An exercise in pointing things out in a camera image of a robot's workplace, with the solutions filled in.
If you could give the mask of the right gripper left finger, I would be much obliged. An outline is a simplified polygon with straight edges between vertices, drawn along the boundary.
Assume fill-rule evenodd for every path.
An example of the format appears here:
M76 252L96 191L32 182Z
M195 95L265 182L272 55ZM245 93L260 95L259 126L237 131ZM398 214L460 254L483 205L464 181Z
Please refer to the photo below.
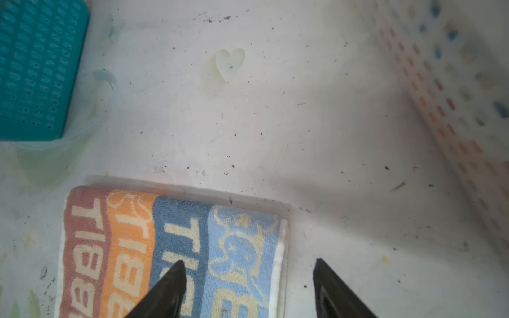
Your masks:
M186 268L176 262L126 318L177 318L186 292Z

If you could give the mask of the striped lettered towel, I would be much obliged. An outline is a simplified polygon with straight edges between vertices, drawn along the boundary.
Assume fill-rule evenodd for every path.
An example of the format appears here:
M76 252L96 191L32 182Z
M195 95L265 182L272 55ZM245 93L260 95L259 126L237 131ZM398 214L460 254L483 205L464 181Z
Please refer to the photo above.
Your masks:
M125 317L175 265L182 317L283 317L289 224L275 215L80 186L68 195L57 317Z

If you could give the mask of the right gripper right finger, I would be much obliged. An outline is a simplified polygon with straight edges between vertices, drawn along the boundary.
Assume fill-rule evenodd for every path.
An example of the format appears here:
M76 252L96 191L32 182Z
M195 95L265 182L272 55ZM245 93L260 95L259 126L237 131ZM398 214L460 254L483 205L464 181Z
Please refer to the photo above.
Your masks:
M318 318L376 318L322 258L316 260L313 281Z

